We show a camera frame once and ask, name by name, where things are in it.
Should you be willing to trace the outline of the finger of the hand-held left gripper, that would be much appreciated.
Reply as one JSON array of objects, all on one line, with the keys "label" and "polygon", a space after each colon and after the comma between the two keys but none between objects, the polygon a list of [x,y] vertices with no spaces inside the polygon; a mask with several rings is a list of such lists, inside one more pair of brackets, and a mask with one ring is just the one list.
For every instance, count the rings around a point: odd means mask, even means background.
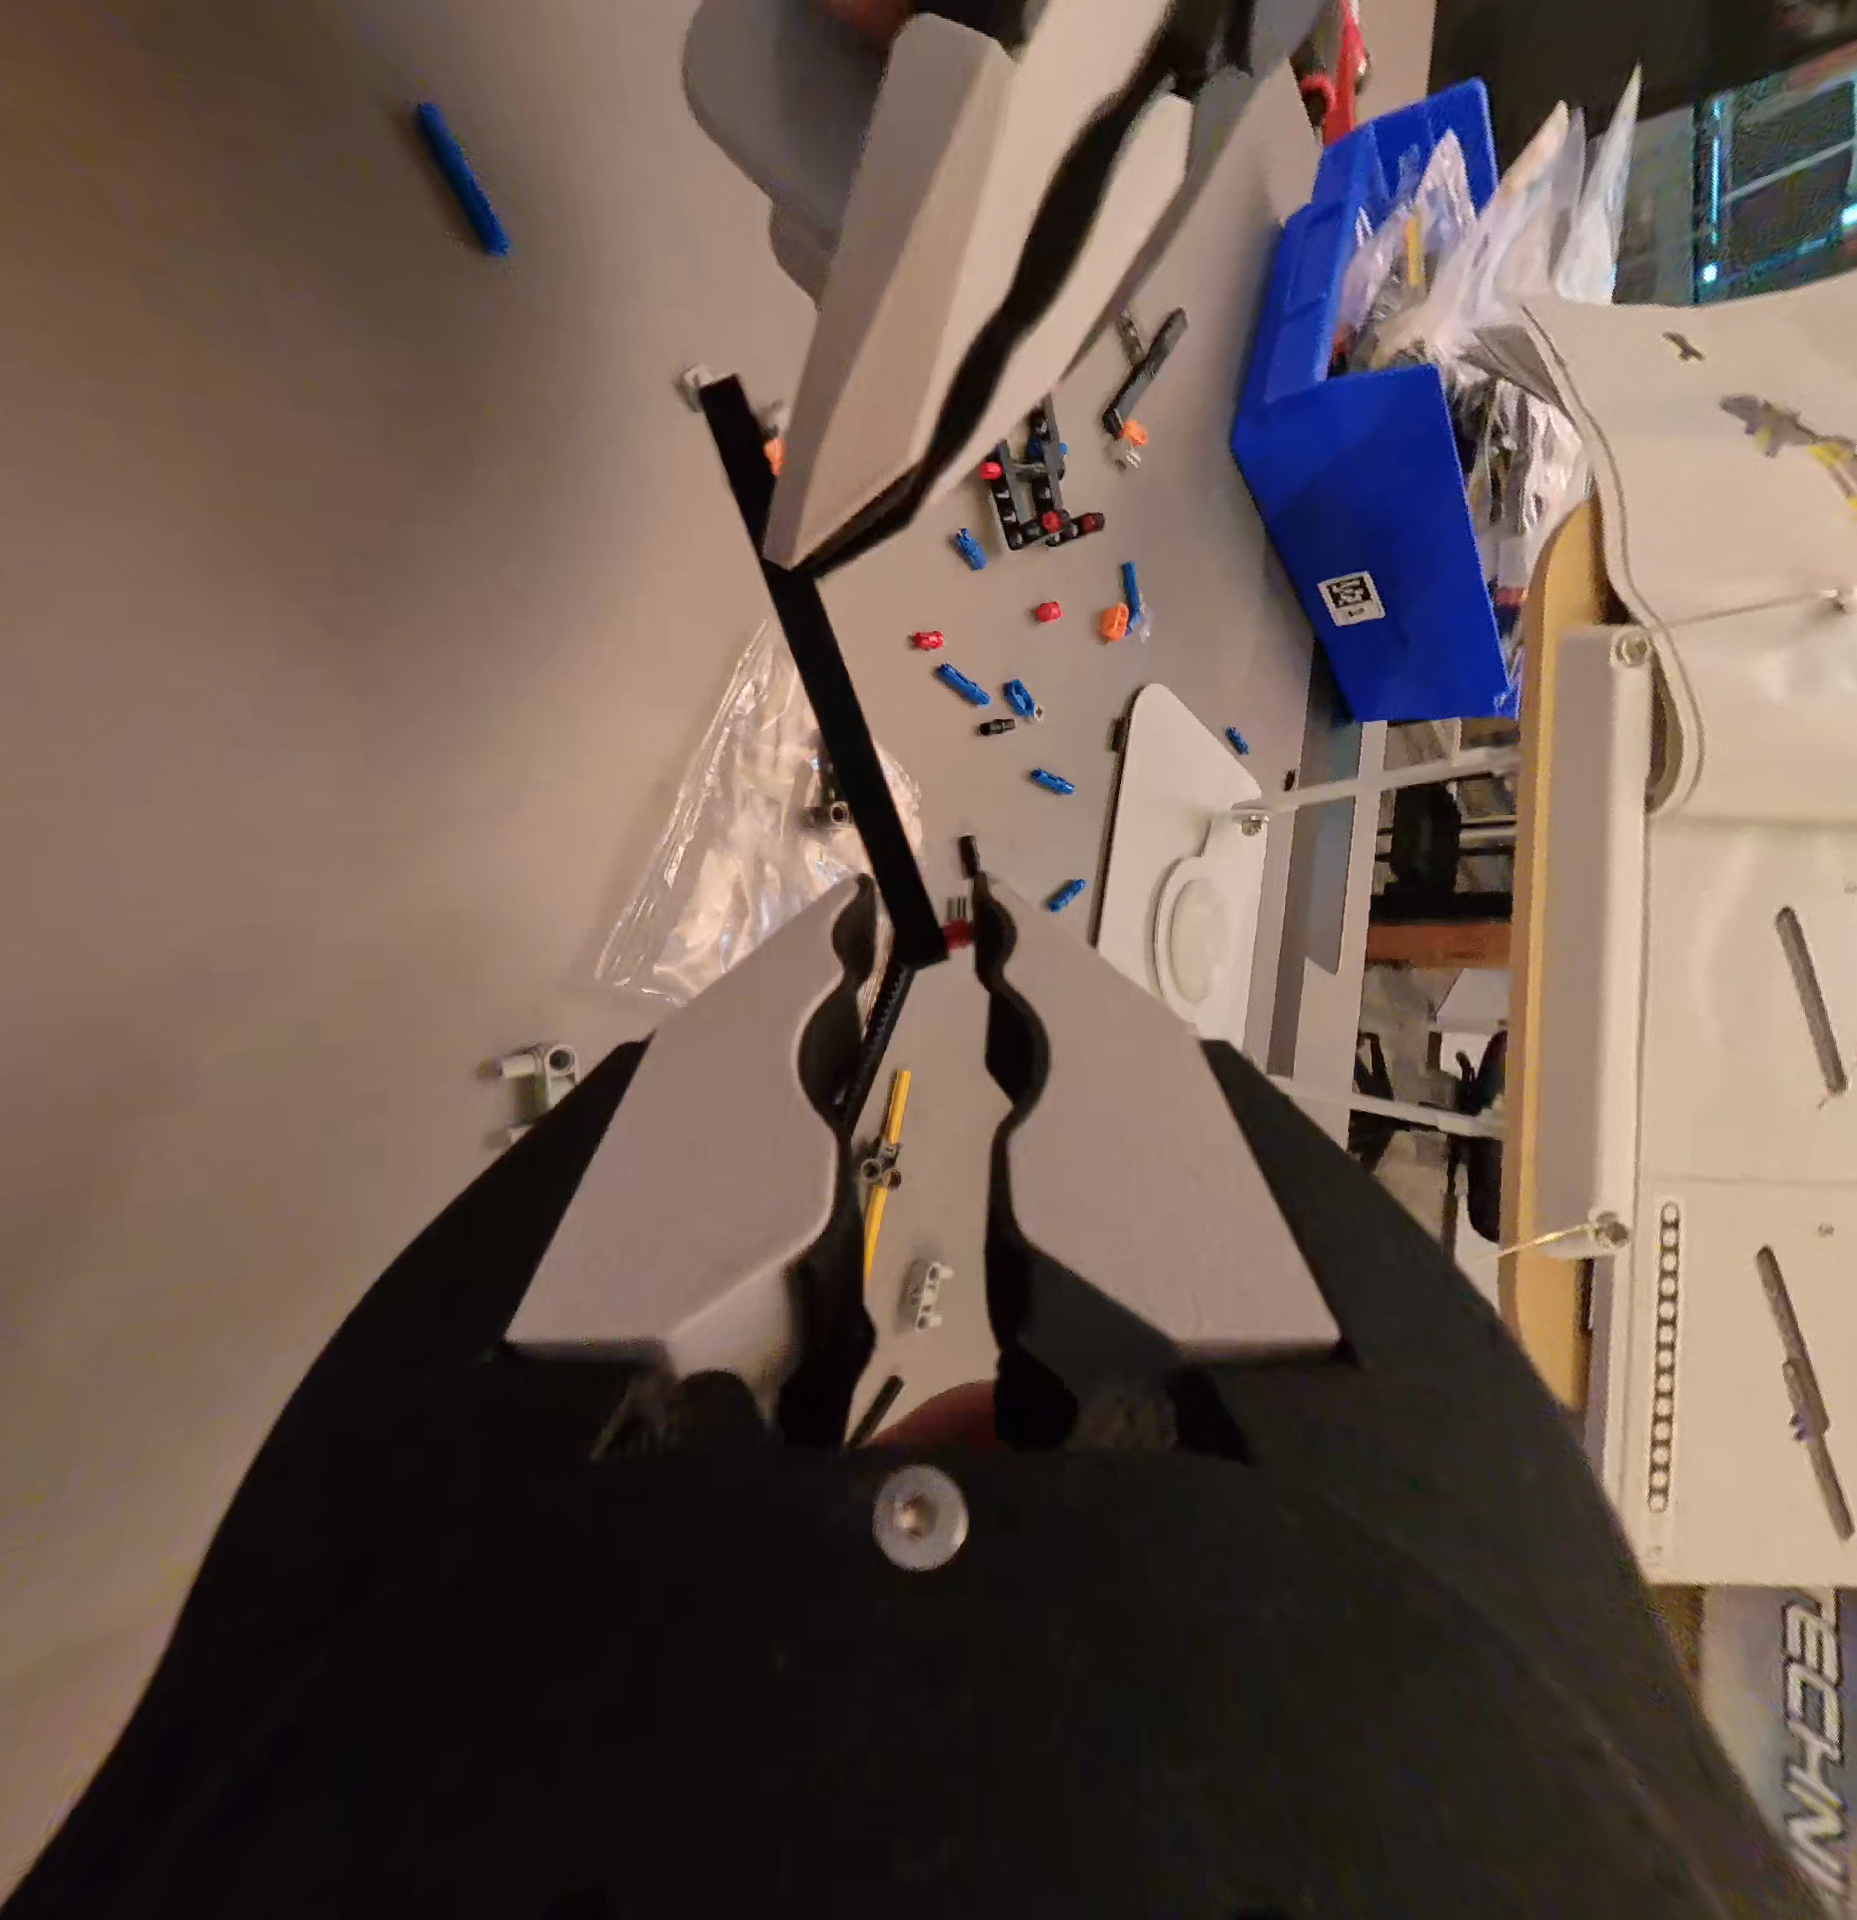
[{"label": "finger of the hand-held left gripper", "polygon": [[1200,198],[1257,75],[1245,59],[1025,59],[946,286],[934,350],[893,350],[878,398],[926,378],[906,455],[868,496],[878,547],[1051,393],[1150,276]]},{"label": "finger of the hand-held left gripper", "polygon": [[1134,242],[1093,237],[1108,177],[1138,229],[1171,199],[1167,16],[1037,16],[1018,46],[949,16],[890,38],[819,296],[762,537],[788,571],[879,544],[1057,378],[1051,321],[1108,300]]}]

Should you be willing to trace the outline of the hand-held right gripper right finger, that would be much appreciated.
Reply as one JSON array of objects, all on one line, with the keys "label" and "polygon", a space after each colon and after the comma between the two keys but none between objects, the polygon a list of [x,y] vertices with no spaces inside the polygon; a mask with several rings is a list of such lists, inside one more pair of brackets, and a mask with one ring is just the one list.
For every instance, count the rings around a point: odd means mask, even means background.
[{"label": "hand-held right gripper right finger", "polygon": [[1000,1440],[1243,1446],[1230,1381],[1341,1330],[1204,1044],[1000,879],[972,909]]}]

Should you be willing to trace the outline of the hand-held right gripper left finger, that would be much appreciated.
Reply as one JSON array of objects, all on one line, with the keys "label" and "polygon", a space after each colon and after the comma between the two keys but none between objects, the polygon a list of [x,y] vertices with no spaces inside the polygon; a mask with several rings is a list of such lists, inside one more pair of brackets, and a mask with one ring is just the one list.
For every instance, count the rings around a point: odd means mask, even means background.
[{"label": "hand-held right gripper left finger", "polygon": [[850,878],[650,1036],[509,1323],[531,1356],[726,1372],[841,1446],[872,1356],[850,1121],[875,894]]}]

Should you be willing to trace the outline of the long black lego beam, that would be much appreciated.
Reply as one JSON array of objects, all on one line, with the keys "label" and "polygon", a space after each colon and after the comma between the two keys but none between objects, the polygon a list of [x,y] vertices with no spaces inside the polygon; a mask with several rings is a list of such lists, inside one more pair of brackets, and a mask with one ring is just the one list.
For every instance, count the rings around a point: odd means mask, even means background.
[{"label": "long black lego beam", "polygon": [[699,402],[801,687],[815,715],[831,772],[861,833],[875,891],[889,913],[893,953],[914,970],[939,965],[946,961],[942,921],[916,864],[916,848],[903,827],[822,595],[804,572],[768,557],[776,474],[746,386],[736,377],[720,377],[699,386]]}]

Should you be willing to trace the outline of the lego vehicle assembly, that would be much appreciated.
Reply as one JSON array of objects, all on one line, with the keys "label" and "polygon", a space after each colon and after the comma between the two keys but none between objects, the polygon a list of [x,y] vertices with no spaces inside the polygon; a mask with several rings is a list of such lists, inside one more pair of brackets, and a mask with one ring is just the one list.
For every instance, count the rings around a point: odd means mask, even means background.
[{"label": "lego vehicle assembly", "polygon": [[1055,398],[1025,415],[1022,445],[998,442],[979,462],[978,479],[993,504],[1009,553],[1062,548],[1108,531],[1099,511],[1074,514],[1063,501],[1067,445],[1058,436]]}]

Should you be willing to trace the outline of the yellow lego axle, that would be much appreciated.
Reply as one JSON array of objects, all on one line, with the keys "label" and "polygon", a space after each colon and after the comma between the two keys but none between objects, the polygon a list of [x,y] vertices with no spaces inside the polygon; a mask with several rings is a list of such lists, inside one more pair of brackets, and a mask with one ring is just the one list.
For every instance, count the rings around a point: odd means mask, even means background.
[{"label": "yellow lego axle", "polygon": [[[890,1076],[889,1101],[886,1101],[882,1124],[875,1134],[875,1141],[879,1141],[879,1138],[905,1141],[905,1123],[906,1123],[911,1090],[914,1090],[911,1070],[898,1068]],[[866,1285],[873,1277],[878,1246],[882,1240],[886,1216],[890,1211],[893,1196],[895,1196],[895,1192],[866,1193],[866,1189],[862,1189],[862,1269],[861,1269],[862,1288],[866,1288]]]}]

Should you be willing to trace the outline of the red black lego part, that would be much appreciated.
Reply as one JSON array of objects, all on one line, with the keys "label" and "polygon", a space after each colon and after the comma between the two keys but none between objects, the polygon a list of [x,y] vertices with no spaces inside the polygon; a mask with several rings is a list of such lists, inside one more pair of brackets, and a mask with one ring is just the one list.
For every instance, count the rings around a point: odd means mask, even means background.
[{"label": "red black lego part", "polygon": [[1360,5],[1324,3],[1292,66],[1320,142],[1326,146],[1346,137],[1371,71]]}]

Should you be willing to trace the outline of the pile of clear lego bags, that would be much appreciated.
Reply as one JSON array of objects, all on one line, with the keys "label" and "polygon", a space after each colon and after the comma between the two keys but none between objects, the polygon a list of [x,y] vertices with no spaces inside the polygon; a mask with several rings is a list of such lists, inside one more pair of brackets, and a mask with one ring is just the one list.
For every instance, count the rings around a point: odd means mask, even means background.
[{"label": "pile of clear lego bags", "polygon": [[1558,105],[1484,209],[1445,132],[1411,152],[1380,224],[1356,221],[1326,372],[1438,373],[1485,560],[1543,541],[1587,493],[1582,437],[1526,312],[1613,299],[1640,85],[1637,68],[1598,137]]}]

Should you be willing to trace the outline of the white oval dish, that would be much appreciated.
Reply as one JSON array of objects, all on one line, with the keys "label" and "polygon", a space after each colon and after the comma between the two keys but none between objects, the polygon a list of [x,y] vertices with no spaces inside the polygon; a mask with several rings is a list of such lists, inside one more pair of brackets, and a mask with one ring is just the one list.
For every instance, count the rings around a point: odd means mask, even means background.
[{"label": "white oval dish", "polygon": [[1155,907],[1156,997],[1202,1039],[1230,1039],[1245,1019],[1257,885],[1215,853],[1177,863]]}]

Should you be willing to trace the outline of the clear plastic bag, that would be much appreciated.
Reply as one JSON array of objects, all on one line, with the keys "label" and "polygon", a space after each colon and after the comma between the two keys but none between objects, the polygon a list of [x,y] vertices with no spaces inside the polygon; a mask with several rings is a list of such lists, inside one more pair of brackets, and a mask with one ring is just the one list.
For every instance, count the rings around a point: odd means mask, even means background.
[{"label": "clear plastic bag", "polygon": [[851,878],[856,827],[802,829],[826,749],[780,630],[746,644],[689,755],[665,827],[599,953],[595,979],[684,1006]]}]

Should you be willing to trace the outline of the blue storage bin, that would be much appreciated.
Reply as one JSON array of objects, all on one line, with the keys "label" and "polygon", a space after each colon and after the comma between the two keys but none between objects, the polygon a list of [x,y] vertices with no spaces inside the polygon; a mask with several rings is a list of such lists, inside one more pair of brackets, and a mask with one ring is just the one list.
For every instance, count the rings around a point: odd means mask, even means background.
[{"label": "blue storage bin", "polygon": [[1490,585],[1439,372],[1328,370],[1356,221],[1399,166],[1455,136],[1475,206],[1500,181],[1479,80],[1332,145],[1278,234],[1230,447],[1299,611],[1357,722],[1512,718]]}]

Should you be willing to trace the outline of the wooden board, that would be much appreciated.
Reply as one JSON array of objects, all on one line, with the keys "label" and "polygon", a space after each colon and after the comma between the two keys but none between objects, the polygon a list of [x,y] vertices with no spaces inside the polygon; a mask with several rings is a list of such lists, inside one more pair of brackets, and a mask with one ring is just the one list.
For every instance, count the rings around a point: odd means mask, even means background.
[{"label": "wooden board", "polygon": [[1558,681],[1565,637],[1610,623],[1603,518],[1575,508],[1545,544],[1523,613],[1518,706],[1518,797],[1514,907],[1509,923],[1509,1055],[1502,1161],[1502,1321],[1571,1422],[1587,1408],[1590,1335],[1585,1257],[1561,1240],[1542,1245],[1538,1147],[1543,1095],[1545,916],[1549,841],[1557,827],[1554,780],[1561,772]]}]

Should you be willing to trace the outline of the instruction booklet on stand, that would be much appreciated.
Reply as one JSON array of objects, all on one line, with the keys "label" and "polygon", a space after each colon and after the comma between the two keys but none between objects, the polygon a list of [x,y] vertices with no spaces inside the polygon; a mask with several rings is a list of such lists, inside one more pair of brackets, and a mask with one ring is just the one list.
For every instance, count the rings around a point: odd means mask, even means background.
[{"label": "instruction booklet on stand", "polygon": [[1857,273],[1526,327],[1612,593],[1543,937],[1585,1446],[1651,1580],[1857,1590]]}]

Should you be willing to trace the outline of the printed cardboard box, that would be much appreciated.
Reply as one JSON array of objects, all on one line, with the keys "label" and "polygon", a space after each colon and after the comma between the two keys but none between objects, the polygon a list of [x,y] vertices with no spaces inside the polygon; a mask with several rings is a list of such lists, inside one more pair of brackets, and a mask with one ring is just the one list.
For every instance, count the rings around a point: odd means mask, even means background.
[{"label": "printed cardboard box", "polygon": [[1708,1590],[1700,1692],[1825,1910],[1857,1919],[1857,1592]]}]

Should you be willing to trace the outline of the white table frame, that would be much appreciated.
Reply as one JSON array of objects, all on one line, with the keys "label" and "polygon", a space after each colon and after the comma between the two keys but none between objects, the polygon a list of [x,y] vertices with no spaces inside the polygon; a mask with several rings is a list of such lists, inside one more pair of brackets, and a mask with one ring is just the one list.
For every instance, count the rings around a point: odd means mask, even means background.
[{"label": "white table frame", "polygon": [[1272,986],[1254,991],[1270,1011],[1249,1015],[1252,1060],[1328,1134],[1344,1134],[1349,1117],[1361,1114],[1458,1141],[1500,1141],[1504,1123],[1494,1117],[1458,1117],[1360,1091],[1353,1055],[1383,801],[1413,786],[1453,790],[1514,775],[1521,747],[1517,741],[1472,746],[1391,768],[1386,728],[1349,728],[1346,736],[1353,746],[1341,780],[1295,782],[1266,801],[1239,805],[1231,817],[1243,829],[1260,829],[1270,852],[1284,853],[1284,878],[1266,881],[1276,932],[1255,948],[1255,959],[1272,965]]}]

